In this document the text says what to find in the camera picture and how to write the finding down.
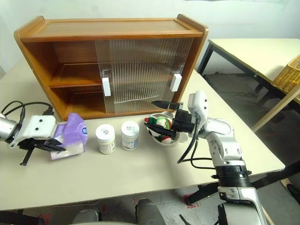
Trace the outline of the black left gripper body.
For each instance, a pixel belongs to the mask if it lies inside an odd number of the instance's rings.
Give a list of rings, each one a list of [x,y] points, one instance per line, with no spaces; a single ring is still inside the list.
[[[50,147],[46,145],[47,140],[36,140],[33,138],[25,139],[18,143],[18,147],[23,150],[33,150],[35,148],[42,150],[50,150]]]

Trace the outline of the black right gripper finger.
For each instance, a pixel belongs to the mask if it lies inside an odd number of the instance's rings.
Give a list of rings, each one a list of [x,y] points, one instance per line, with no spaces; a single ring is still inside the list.
[[[153,105],[162,108],[162,109],[171,109],[171,110],[177,110],[180,106],[179,103],[173,103],[173,102],[168,102],[168,101],[152,101],[151,102]]]
[[[160,135],[169,136],[170,138],[175,138],[175,133],[172,130],[166,129],[158,124],[146,124],[146,127]]]

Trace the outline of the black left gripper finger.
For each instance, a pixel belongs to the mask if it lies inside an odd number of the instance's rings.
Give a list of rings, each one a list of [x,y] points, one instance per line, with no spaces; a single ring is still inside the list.
[[[44,143],[44,150],[46,151],[65,151],[64,147],[61,147],[62,143],[56,139],[46,140]]]
[[[28,161],[29,161],[29,159],[30,159],[30,157],[32,155],[33,150],[34,149],[27,150],[27,152],[26,152],[26,154],[25,154],[22,162],[20,163],[20,165],[22,165],[22,166],[26,166],[27,165],[27,163],[28,163]]]

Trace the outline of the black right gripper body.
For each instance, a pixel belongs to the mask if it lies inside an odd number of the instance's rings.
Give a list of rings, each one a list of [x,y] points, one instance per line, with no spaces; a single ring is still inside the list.
[[[195,124],[192,123],[192,115],[182,109],[183,103],[172,103],[172,109],[176,110],[172,120],[172,139],[176,138],[178,132],[192,133]]]

